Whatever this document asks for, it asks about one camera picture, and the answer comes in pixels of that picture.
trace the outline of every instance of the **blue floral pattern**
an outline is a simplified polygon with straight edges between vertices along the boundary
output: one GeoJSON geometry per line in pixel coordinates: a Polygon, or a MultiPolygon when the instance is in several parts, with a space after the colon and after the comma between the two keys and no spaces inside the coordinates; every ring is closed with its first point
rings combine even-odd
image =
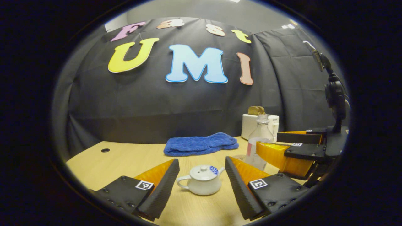
{"type": "Polygon", "coordinates": [[[216,175],[218,175],[218,169],[217,169],[217,168],[215,168],[215,167],[213,167],[213,166],[210,166],[209,169],[210,169],[213,173],[215,173],[216,175]]]}

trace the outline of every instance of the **blue towel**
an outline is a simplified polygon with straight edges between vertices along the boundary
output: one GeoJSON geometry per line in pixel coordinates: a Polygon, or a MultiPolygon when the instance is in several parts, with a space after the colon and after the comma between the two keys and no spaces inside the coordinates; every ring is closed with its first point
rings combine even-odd
{"type": "Polygon", "coordinates": [[[209,154],[238,147],[237,139],[225,133],[216,133],[207,137],[170,138],[163,152],[167,156],[176,157],[209,154]]]}

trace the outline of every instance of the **glass bottle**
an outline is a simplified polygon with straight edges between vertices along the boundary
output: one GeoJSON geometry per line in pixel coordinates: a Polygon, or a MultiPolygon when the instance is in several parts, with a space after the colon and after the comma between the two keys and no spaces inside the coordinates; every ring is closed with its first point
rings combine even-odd
{"type": "Polygon", "coordinates": [[[254,166],[260,170],[264,170],[267,162],[256,153],[257,141],[273,143],[274,136],[268,129],[268,115],[258,115],[257,128],[248,137],[247,154],[245,163],[254,166]]]}

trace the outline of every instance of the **blue letter m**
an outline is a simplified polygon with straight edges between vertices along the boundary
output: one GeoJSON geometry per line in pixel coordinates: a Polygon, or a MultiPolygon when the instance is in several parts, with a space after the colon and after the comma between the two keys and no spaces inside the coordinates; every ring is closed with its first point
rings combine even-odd
{"type": "Polygon", "coordinates": [[[185,82],[189,78],[184,74],[184,64],[189,70],[191,77],[198,81],[205,67],[207,73],[205,81],[212,83],[227,83],[228,78],[224,75],[222,68],[221,55],[223,51],[216,48],[206,48],[200,57],[188,45],[171,45],[173,50],[172,71],[166,75],[168,82],[185,82]]]}

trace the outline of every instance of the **table surface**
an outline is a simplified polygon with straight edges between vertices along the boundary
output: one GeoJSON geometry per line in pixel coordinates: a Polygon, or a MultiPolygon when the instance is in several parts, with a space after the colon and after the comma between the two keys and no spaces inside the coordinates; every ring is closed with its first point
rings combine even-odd
{"type": "MultiPolygon", "coordinates": [[[[245,155],[247,140],[242,137],[235,138],[239,143],[239,148],[236,150],[220,150],[206,155],[176,157],[180,166],[177,177],[188,175],[191,168],[202,164],[212,165],[219,169],[225,166],[226,156],[245,155]]],[[[103,141],[74,156],[68,160],[67,165],[84,186],[97,191],[120,176],[135,177],[173,159],[174,157],[166,156],[163,153],[164,148],[165,144],[126,144],[103,141]],[[110,151],[101,152],[104,148],[109,148],[110,151]]],[[[273,175],[278,173],[278,170],[267,164],[264,171],[273,175]]],[[[208,196],[195,195],[175,183],[165,209],[160,218],[155,219],[153,223],[163,226],[237,226],[250,223],[250,220],[244,220],[241,215],[227,173],[223,172],[220,178],[222,180],[221,189],[208,196]]],[[[295,181],[300,184],[305,182],[297,179],[295,181]]]]}

